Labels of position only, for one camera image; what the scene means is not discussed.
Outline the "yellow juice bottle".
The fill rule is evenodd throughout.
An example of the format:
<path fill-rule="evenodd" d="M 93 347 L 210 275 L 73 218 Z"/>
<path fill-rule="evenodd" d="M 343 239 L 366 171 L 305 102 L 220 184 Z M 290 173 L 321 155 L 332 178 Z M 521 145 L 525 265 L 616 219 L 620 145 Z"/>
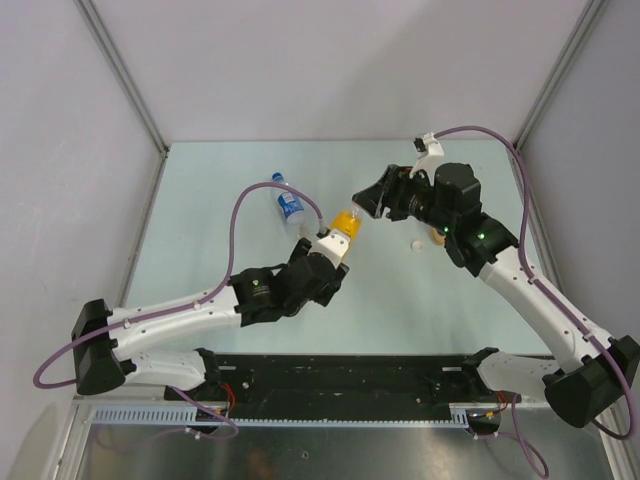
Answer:
<path fill-rule="evenodd" d="M 342 210 L 334 218 L 329 226 L 329 231 L 338 231 L 349 238 L 349 247 L 354 245 L 362 224 L 362 212 L 359 207 L 352 205 L 349 209 Z"/>

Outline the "white bottle cap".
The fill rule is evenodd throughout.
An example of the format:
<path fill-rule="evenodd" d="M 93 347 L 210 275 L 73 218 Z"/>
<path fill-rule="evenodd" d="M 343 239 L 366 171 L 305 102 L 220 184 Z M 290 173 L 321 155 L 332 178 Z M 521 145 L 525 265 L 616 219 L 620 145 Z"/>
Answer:
<path fill-rule="evenodd" d="M 424 244 L 419 240 L 414 240 L 411 243 L 411 250 L 414 251 L 414 252 L 423 252 L 424 251 Z"/>

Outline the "clear water bottle blue label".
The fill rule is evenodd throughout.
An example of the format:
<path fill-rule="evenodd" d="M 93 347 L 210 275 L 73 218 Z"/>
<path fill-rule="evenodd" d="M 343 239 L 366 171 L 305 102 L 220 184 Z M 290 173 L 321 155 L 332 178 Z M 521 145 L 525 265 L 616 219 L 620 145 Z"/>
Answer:
<path fill-rule="evenodd" d="M 280 172 L 273 173 L 271 180 L 281 187 L 289 186 Z M 285 233 L 291 238 L 313 239 L 317 232 L 314 209 L 299 195 L 281 187 L 272 187 L 271 192 Z"/>

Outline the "orange tea bottle blue label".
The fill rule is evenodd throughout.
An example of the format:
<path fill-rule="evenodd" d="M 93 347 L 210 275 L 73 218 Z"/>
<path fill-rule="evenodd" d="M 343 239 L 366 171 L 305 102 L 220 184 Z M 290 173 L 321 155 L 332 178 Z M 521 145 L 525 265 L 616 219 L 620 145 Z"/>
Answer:
<path fill-rule="evenodd" d="M 431 229 L 431 238 L 436 245 L 439 245 L 439 246 L 445 245 L 446 234 L 435 228 Z"/>

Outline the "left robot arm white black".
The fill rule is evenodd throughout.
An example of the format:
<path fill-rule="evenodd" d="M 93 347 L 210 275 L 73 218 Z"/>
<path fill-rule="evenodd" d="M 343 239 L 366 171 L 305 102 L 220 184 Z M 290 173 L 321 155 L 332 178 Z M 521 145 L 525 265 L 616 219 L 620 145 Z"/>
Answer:
<path fill-rule="evenodd" d="M 309 302 L 327 305 L 349 269 L 350 239 L 337 230 L 298 241 L 289 260 L 249 268 L 201 296 L 137 309 L 86 303 L 72 330 L 76 391 L 103 394 L 125 384 L 176 387 L 197 398 L 214 397 L 221 375 L 214 353 L 163 349 L 182 336 L 271 323 L 293 317 Z"/>

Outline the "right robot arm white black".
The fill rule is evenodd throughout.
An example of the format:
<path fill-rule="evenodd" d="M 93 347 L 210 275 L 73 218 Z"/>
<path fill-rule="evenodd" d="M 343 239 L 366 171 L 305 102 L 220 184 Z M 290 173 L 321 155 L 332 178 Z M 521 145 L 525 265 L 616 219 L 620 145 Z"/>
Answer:
<path fill-rule="evenodd" d="M 502 296 L 550 350 L 550 361 L 485 348 L 464 364 L 463 393 L 484 401 L 507 391 L 546 401 L 567 424 L 583 428 L 633 383 L 639 345 L 614 338 L 562 297 L 519 255 L 516 237 L 482 210 L 481 185 L 469 165 L 445 163 L 434 178 L 390 165 L 352 201 L 370 217 L 413 217 L 445 235 L 452 262 Z"/>

